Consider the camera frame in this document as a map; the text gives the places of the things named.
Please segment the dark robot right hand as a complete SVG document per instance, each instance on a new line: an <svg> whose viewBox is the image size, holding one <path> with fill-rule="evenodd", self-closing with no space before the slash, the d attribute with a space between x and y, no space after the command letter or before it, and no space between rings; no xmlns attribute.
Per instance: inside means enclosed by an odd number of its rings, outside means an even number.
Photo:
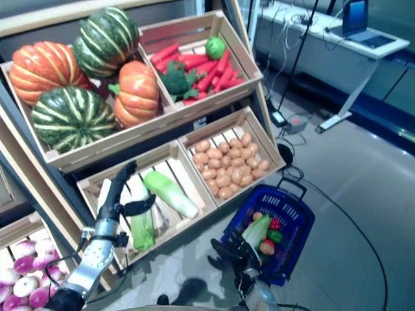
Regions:
<svg viewBox="0 0 415 311"><path fill-rule="evenodd" d="M260 263L251 245L236 230L225 230L224 241L212 238L210 244L218 257L208 255L209 263L220 271L232 267L236 277L241 277L245 271L253 269L260 272Z"/></svg>

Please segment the dark robot left hand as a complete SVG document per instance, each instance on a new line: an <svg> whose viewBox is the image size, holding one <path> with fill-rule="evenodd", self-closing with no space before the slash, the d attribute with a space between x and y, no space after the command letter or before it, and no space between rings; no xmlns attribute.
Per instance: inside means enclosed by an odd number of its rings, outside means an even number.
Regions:
<svg viewBox="0 0 415 311"><path fill-rule="evenodd" d="M126 205L120 203L121 193L126 182L136 172L137 163L127 163L112 180L109 192L97 216L97 222L113 221L119 223L120 215L138 216L150 210L156 201L156 195L151 194L145 200L133 200Z"/></svg>

